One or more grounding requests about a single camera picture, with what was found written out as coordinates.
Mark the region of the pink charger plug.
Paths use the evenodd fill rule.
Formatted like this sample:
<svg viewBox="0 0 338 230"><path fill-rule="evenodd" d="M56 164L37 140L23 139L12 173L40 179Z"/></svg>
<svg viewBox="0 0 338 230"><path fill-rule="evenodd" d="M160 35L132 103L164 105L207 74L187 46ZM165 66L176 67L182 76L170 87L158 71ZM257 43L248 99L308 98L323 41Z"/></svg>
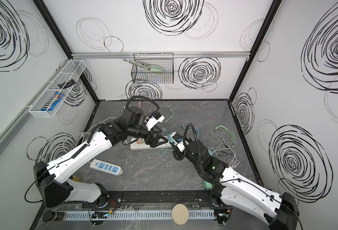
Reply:
<svg viewBox="0 0 338 230"><path fill-rule="evenodd" d="M144 141L143 139L138 139L136 143L137 143L137 144L144 144L144 142L145 142L145 141Z"/></svg>

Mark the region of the white multicolour power strip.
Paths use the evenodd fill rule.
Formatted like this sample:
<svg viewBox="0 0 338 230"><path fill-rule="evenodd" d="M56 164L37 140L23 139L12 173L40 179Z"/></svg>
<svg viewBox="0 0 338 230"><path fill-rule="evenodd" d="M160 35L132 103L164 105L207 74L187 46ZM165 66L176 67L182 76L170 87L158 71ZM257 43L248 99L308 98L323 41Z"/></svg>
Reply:
<svg viewBox="0 0 338 230"><path fill-rule="evenodd" d="M152 150L152 149L160 150L160 149L169 149L169 148L171 148L171 144L169 142L164 143L162 145L159 145L155 148L152 148L152 147L150 147L150 145L147 145L145 143L144 144L137 144L136 142L134 142L130 145L131 150L148 150L148 149L150 149L150 150Z"/></svg>

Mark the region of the green charger plug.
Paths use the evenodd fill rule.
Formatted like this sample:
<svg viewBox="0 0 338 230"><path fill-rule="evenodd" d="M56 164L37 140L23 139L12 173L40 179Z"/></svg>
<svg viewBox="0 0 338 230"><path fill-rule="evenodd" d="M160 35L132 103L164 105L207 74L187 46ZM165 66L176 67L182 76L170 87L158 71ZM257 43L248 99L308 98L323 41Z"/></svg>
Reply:
<svg viewBox="0 0 338 230"><path fill-rule="evenodd" d="M211 183L207 182L207 181L203 181L202 184L203 184L204 190L212 190L213 189L213 185Z"/></svg>

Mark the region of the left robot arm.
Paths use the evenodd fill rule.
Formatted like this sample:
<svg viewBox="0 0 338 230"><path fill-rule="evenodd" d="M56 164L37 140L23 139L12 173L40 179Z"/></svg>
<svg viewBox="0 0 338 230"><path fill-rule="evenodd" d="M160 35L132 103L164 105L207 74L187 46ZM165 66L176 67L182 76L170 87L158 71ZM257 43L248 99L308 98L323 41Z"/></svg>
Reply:
<svg viewBox="0 0 338 230"><path fill-rule="evenodd" d="M104 207L107 204L108 193L102 184L76 182L71 176L100 153L128 137L144 139L152 148L167 143L167 138L159 131L154 131L156 124L164 120L159 110L156 109L149 114L143 124L140 124L142 116L142 109L126 106L122 116L97 125L88 140L73 150L49 163L43 161L37 163L34 166L35 185L46 207L53 208L70 201L94 203L98 207Z"/></svg>

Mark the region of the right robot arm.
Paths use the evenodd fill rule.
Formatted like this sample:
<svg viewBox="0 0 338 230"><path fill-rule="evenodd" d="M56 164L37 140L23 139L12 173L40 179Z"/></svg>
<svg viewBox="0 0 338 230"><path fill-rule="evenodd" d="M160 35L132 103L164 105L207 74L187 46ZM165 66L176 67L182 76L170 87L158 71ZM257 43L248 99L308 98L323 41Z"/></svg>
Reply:
<svg viewBox="0 0 338 230"><path fill-rule="evenodd" d="M188 159L198 175L213 185L210 198L219 207L231 206L257 217L271 230L295 230L299 210L295 198L264 188L239 174L227 163L210 155L198 139L188 139L177 132L169 138L173 156Z"/></svg>

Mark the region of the green kitchen tongs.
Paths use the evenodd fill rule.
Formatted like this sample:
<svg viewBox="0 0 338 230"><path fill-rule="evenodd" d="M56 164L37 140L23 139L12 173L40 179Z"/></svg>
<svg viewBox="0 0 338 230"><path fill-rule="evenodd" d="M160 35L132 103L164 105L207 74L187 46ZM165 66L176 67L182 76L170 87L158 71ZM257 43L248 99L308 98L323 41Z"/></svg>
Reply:
<svg viewBox="0 0 338 230"><path fill-rule="evenodd" d="M144 64L144 63L139 63L139 62L136 62L136 61L133 61L133 60L126 60L126 59L123 59L124 62L128 62L132 65L135 65L137 67L141 67L143 69L146 69L150 72L156 72L156 73L163 73L163 69L159 66L156 66L156 65L148 65L148 64Z"/></svg>

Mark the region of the white blue power strip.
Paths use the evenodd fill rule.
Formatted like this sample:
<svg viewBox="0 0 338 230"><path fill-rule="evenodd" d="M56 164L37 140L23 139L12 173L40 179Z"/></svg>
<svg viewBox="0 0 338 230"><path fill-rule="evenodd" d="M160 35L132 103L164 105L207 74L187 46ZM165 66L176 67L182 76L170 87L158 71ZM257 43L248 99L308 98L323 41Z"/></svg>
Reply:
<svg viewBox="0 0 338 230"><path fill-rule="evenodd" d="M98 159L93 159L91 161L90 168L114 176L119 176L123 174L123 170L120 166L105 161L101 161Z"/></svg>

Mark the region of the beige round lid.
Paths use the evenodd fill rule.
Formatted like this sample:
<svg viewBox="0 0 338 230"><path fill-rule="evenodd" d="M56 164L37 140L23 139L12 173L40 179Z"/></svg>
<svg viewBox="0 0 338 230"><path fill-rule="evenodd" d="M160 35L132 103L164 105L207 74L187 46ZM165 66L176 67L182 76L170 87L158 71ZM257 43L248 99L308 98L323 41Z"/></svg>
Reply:
<svg viewBox="0 0 338 230"><path fill-rule="evenodd" d="M189 220L189 210L183 204L177 204L172 209L172 219L178 225L184 225Z"/></svg>

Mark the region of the black remote control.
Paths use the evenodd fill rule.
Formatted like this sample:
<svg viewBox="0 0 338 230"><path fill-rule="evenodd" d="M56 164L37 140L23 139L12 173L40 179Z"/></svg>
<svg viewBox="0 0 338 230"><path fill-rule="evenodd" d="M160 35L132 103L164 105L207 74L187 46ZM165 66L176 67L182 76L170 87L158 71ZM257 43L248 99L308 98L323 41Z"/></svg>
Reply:
<svg viewBox="0 0 338 230"><path fill-rule="evenodd" d="M69 81L58 84L58 86L60 87L60 89L67 89L71 86L74 86L75 84L76 84L76 81L71 79Z"/></svg>

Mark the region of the blue candy packet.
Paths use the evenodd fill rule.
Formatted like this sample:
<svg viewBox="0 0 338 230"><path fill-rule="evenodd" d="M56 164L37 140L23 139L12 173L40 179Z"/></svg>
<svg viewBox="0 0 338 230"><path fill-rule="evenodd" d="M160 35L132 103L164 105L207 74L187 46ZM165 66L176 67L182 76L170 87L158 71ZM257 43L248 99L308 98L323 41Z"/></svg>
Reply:
<svg viewBox="0 0 338 230"><path fill-rule="evenodd" d="M55 106L62 100L64 95L62 93L55 92L48 102L41 108L41 111L52 111Z"/></svg>

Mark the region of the black cylindrical jar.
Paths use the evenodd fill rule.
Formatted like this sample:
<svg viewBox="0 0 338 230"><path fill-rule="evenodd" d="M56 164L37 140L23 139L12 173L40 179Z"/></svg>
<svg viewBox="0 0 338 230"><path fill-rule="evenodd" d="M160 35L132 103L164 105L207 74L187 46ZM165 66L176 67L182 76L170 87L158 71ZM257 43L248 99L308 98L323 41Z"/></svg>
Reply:
<svg viewBox="0 0 338 230"><path fill-rule="evenodd" d="M43 222L62 222L66 219L67 213L66 212L59 212L59 211L46 211L42 216Z"/></svg>

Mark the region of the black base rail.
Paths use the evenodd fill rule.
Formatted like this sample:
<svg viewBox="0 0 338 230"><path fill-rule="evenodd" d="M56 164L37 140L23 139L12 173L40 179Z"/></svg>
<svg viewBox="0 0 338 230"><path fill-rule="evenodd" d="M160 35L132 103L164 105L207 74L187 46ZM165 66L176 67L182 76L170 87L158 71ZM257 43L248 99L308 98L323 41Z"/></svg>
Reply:
<svg viewBox="0 0 338 230"><path fill-rule="evenodd" d="M110 191L95 202L69 201L82 204L83 208L119 208L124 204L190 203L200 207L212 207L208 190L169 191Z"/></svg>

